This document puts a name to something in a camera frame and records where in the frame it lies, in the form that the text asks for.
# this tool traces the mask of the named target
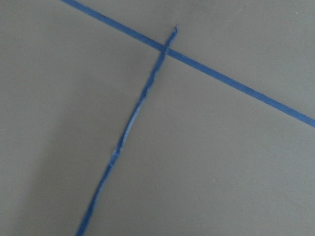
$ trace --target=blue line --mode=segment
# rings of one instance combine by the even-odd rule
[[[84,6],[83,4],[75,1],[75,0],[61,0],[63,1],[64,3],[70,5],[70,6],[73,6],[74,8],[94,17],[95,19],[98,19],[106,24],[108,24],[109,26],[111,27],[114,27],[116,29],[118,29],[119,31],[131,36],[131,37],[134,37],[135,39],[159,50],[159,51],[162,51],[163,50],[163,45],[161,45],[160,43],[144,36],[143,34],[137,32],[137,31],[134,31],[133,29],[127,27],[127,26],[124,26],[122,25],[121,23],[117,22],[117,21],[114,21],[100,13],[98,13],[97,11],[94,11],[93,9],[87,7],[87,6]],[[189,57],[186,57],[185,55],[179,53],[179,52],[176,52],[172,49],[169,50],[168,52],[168,55],[170,55],[171,57],[207,74],[207,75],[210,75],[211,77],[217,79],[217,80],[220,80],[221,82],[227,84],[227,85],[230,85],[232,86],[233,88],[243,92],[243,93],[246,93],[247,95],[251,96],[251,97],[254,97],[256,99],[258,99],[259,101],[263,102],[263,103],[266,103],[268,104],[269,106],[272,106],[276,109],[278,109],[279,111],[282,111],[283,113],[286,113],[287,115],[289,116],[292,116],[302,122],[304,122],[305,124],[308,124],[312,127],[315,128],[315,119],[311,118],[311,117],[308,117],[300,112],[298,112],[297,110],[295,109],[292,109],[280,102],[277,102],[276,100],[242,84],[242,83],[239,83],[237,82],[236,80],[233,80]]]
[[[121,152],[125,146],[125,142],[126,142],[126,139],[128,137],[129,131],[130,131],[135,119],[137,118],[137,115],[138,115],[143,103],[147,99],[147,95],[148,95],[148,93],[149,93],[149,91],[150,91],[150,89],[151,89],[151,87],[155,81],[155,78],[158,74],[158,71],[159,71],[163,61],[165,60],[165,57],[166,57],[166,55],[170,49],[170,45],[173,42],[177,32],[178,32],[177,27],[175,27],[175,29],[171,33],[169,39],[166,41],[165,45],[163,46],[163,48],[161,50],[161,53],[160,53],[160,55],[156,61],[156,64],[154,65],[154,68],[153,68],[153,70],[152,70],[152,72],[151,72],[142,92],[141,92],[139,100],[133,109],[133,112],[129,118],[129,121],[128,121],[121,137],[119,138],[119,141],[118,141],[116,148],[115,148],[115,150],[114,150],[114,152],[113,152],[113,154],[109,160],[109,163],[105,169],[105,172],[104,172],[104,174],[103,174],[103,176],[102,176],[102,178],[101,178],[101,180],[100,180],[100,182],[96,188],[96,191],[95,191],[95,193],[91,199],[91,202],[89,204],[89,207],[88,207],[88,209],[87,209],[87,211],[86,211],[86,213],[85,213],[85,215],[81,221],[81,224],[80,224],[80,227],[77,231],[76,236],[82,236],[84,234],[88,224],[89,224],[89,221],[91,219],[92,213],[93,213],[94,208],[96,206],[97,200],[98,200],[98,198],[102,192],[102,189],[104,187],[104,184],[106,183],[106,180],[108,179],[111,170],[113,169],[117,159],[119,158],[119,156],[120,156],[120,154],[121,154]]]

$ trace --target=blue tape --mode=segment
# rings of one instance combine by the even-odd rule
[[[74,8],[98,19],[99,21],[102,21],[106,24],[108,24],[109,26],[111,27],[114,27],[116,29],[118,29],[119,31],[131,36],[131,37],[134,37],[135,39],[159,50],[159,51],[162,51],[163,50],[163,45],[161,45],[160,43],[144,36],[143,34],[137,32],[137,31],[134,31],[133,29],[127,27],[127,26],[124,26],[122,25],[121,23],[117,22],[117,21],[114,21],[100,13],[98,13],[97,11],[94,11],[92,10],[91,8],[87,7],[87,6],[84,6],[83,4],[75,1],[75,0],[61,0],[63,1],[64,3],[70,5],[70,6],[73,6]],[[305,124],[308,124],[312,127],[315,128],[315,119],[311,118],[311,117],[308,117],[300,112],[298,112],[297,110],[295,109],[292,109],[280,102],[277,102],[276,100],[242,84],[242,83],[239,83],[189,57],[186,57],[185,55],[179,53],[179,52],[176,52],[172,49],[169,50],[168,52],[168,55],[207,74],[207,75],[210,75],[211,77],[217,79],[217,80],[220,80],[221,82],[227,84],[227,85],[230,85],[232,86],[233,88],[243,92],[243,93],[246,93],[247,95],[251,96],[251,97],[254,97],[256,99],[258,99],[259,101],[263,102],[263,103],[266,103],[268,104],[269,106],[272,106],[276,109],[278,109],[279,111],[283,112],[283,113],[286,113],[287,115],[289,116],[292,116],[302,122],[304,122]]]
[[[106,180],[108,179],[111,170],[113,169],[117,159],[119,158],[119,156],[120,156],[120,154],[121,154],[121,152],[125,146],[125,142],[126,142],[126,139],[128,137],[129,131],[130,131],[135,119],[137,118],[138,113],[139,113],[143,103],[147,99],[147,95],[148,95],[148,93],[149,93],[149,91],[150,91],[150,89],[151,89],[151,87],[155,81],[155,78],[158,74],[158,71],[159,71],[163,61],[165,60],[165,57],[166,57],[166,55],[170,49],[170,45],[173,42],[177,32],[178,32],[177,27],[175,27],[174,31],[171,33],[169,39],[166,41],[165,45],[163,46],[163,48],[161,50],[161,53],[160,53],[155,65],[152,69],[152,72],[151,72],[142,92],[141,92],[141,95],[138,99],[138,102],[136,103],[136,105],[133,109],[133,112],[131,113],[129,121],[127,122],[127,125],[125,126],[125,129],[124,129],[121,137],[119,138],[119,141],[116,145],[116,148],[115,148],[115,150],[114,150],[114,152],[113,152],[113,154],[109,160],[109,163],[105,169],[105,172],[104,172],[104,174],[103,174],[103,176],[102,176],[102,178],[101,178],[101,180],[100,180],[100,182],[96,188],[96,191],[95,191],[95,193],[91,199],[91,202],[88,206],[88,209],[87,209],[87,211],[86,211],[86,213],[85,213],[85,215],[81,221],[81,224],[80,224],[79,229],[78,229],[77,234],[76,234],[77,236],[82,236],[84,234],[88,224],[89,224],[89,221],[91,219],[91,216],[92,216],[92,213],[93,213],[94,208],[96,206],[96,203],[98,201],[98,198],[99,198],[99,196],[102,192],[102,189],[104,187],[104,184],[106,183]]]

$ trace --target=gray surface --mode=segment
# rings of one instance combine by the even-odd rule
[[[313,1],[167,2],[85,1],[315,117]],[[59,1],[0,21],[1,232],[73,235],[158,53]],[[87,235],[314,235],[314,135],[167,58]]]

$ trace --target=wrinkled blue tape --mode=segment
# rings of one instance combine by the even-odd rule
[[[75,1],[75,0],[61,0],[63,2],[65,2],[66,4],[70,5],[70,6],[73,6],[74,8],[108,24],[109,26],[111,27],[114,27],[116,29],[118,29],[119,31],[131,36],[131,37],[134,37],[135,39],[161,51],[163,49],[163,45],[161,45],[160,43],[144,36],[143,34],[140,34],[139,32],[137,31],[134,31],[133,29],[130,29],[129,27],[127,26],[124,26],[120,23],[118,23],[117,21],[114,21],[100,13],[98,13],[97,11],[94,11],[92,10],[91,8],[87,7],[87,6],[84,6],[83,4]],[[243,92],[243,93],[246,93],[247,95],[251,96],[251,97],[254,97],[256,99],[258,99],[259,101],[263,102],[263,103],[266,103],[268,104],[269,106],[272,106],[276,109],[278,109],[279,111],[282,111],[283,113],[286,113],[288,114],[289,116],[292,116],[302,122],[304,122],[305,124],[308,124],[312,127],[315,128],[315,119],[311,118],[311,117],[308,117],[300,112],[298,112],[297,110],[295,109],[292,109],[280,102],[277,102],[276,100],[260,93],[260,92],[257,92],[255,91],[254,89],[242,84],[242,83],[239,83],[189,57],[186,57],[185,55],[179,53],[179,52],[176,52],[172,49],[169,50],[168,52],[168,55],[207,74],[207,75],[210,75],[211,77],[217,79],[217,80],[220,80],[221,82],[227,84],[227,85],[230,85],[232,86],[233,88]]]
[[[177,27],[174,29],[174,31],[171,33],[169,39],[166,41],[165,45],[163,46],[162,50],[161,50],[161,53],[156,61],[156,64],[154,65],[152,71],[151,71],[151,74],[141,92],[141,95],[138,99],[138,102],[137,104],[135,105],[134,109],[133,109],[133,112],[131,113],[131,116],[129,118],[129,121],[127,122],[127,125],[125,126],[125,129],[121,135],[121,137],[119,138],[119,141],[116,145],[116,148],[109,160],[109,163],[105,169],[105,172],[96,188],[96,191],[91,199],[91,202],[88,206],[88,209],[81,221],[81,224],[79,226],[79,229],[77,231],[77,236],[82,236],[89,224],[89,221],[91,219],[91,216],[92,216],[92,213],[94,211],[94,208],[96,206],[96,203],[97,203],[97,200],[102,192],[102,189],[104,187],[104,184],[106,183],[106,180],[108,179],[109,177],[109,174],[111,172],[111,170],[113,169],[117,159],[119,158],[124,146],[125,146],[125,142],[126,142],[126,139],[128,137],[128,134],[129,134],[129,131],[135,121],[135,119],[137,118],[138,116],[138,113],[143,105],[143,103],[145,102],[145,100],[147,99],[147,95],[155,81],[155,78],[158,74],[158,71],[163,63],[163,61],[165,60],[165,57],[170,49],[170,45],[171,43],[173,42],[175,36],[177,34]]]

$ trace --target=crooked blue line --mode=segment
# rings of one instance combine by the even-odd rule
[[[163,45],[161,45],[160,43],[144,36],[143,34],[137,32],[137,31],[134,31],[133,29],[127,27],[127,26],[124,26],[122,25],[121,23],[117,22],[117,21],[114,21],[113,19],[110,19],[100,13],[98,13],[97,11],[94,11],[92,10],[91,8],[87,7],[87,6],[84,6],[83,4],[75,1],[75,0],[61,0],[63,1],[64,3],[70,5],[70,6],[73,6],[74,8],[98,19],[99,21],[102,21],[106,24],[108,24],[109,26],[111,27],[114,27],[116,29],[118,29],[119,31],[159,50],[159,51],[162,51],[163,50]],[[263,102],[263,103],[266,103],[268,104],[269,106],[272,106],[276,109],[278,109],[279,111],[282,111],[286,114],[288,114],[289,116],[292,116],[302,122],[304,122],[305,124],[308,124],[312,127],[315,128],[315,119],[311,118],[311,117],[308,117],[300,112],[298,112],[297,110],[293,109],[293,108],[290,108],[286,105],[284,105],[283,103],[280,103],[280,102],[277,102],[276,100],[242,84],[242,83],[239,83],[189,57],[186,57],[185,55],[179,53],[179,52],[176,52],[172,49],[169,50],[168,52],[168,55],[207,74],[207,75],[210,75],[212,76],[213,78],[217,79],[217,80],[220,80],[221,82],[227,84],[227,85],[230,85],[232,86],[233,88],[243,92],[243,93],[246,93],[247,95],[251,96],[251,97],[254,97],[256,99],[258,99],[259,101]]]
[[[76,234],[77,236],[82,236],[84,234],[88,224],[89,224],[89,221],[91,219],[92,213],[93,213],[94,208],[95,208],[95,205],[98,201],[99,195],[101,194],[102,189],[104,187],[104,184],[106,183],[106,180],[108,179],[111,170],[113,169],[117,159],[119,158],[119,156],[120,156],[120,154],[121,154],[121,152],[125,146],[125,142],[126,142],[126,139],[128,137],[129,131],[130,131],[135,119],[137,118],[138,113],[139,113],[143,103],[147,99],[147,95],[148,95],[148,93],[149,93],[149,91],[150,91],[150,89],[151,89],[151,87],[155,81],[155,78],[158,74],[158,71],[159,71],[163,61],[165,60],[165,57],[166,57],[166,55],[170,49],[170,45],[173,42],[176,34],[177,34],[177,28],[175,28],[174,31],[171,33],[169,39],[166,41],[165,45],[163,46],[163,48],[161,50],[161,53],[160,53],[160,55],[156,61],[156,64],[154,65],[154,68],[152,69],[152,72],[151,72],[142,92],[141,92],[141,95],[138,99],[138,102],[136,103],[136,105],[133,109],[133,112],[131,113],[129,121],[128,121],[127,125],[125,126],[125,129],[124,129],[121,137],[119,138],[119,141],[116,145],[116,148],[115,148],[115,150],[114,150],[114,152],[113,152],[113,154],[109,160],[109,163],[105,169],[105,172],[104,172],[104,174],[103,174],[103,176],[102,176],[102,178],[101,178],[101,180],[100,180],[100,182],[96,188],[96,191],[95,191],[95,193],[91,199],[91,202],[88,206],[88,209],[87,209],[87,211],[86,211],[86,213],[85,213],[85,215],[81,221],[81,224],[80,224],[79,229],[78,229],[77,234]]]

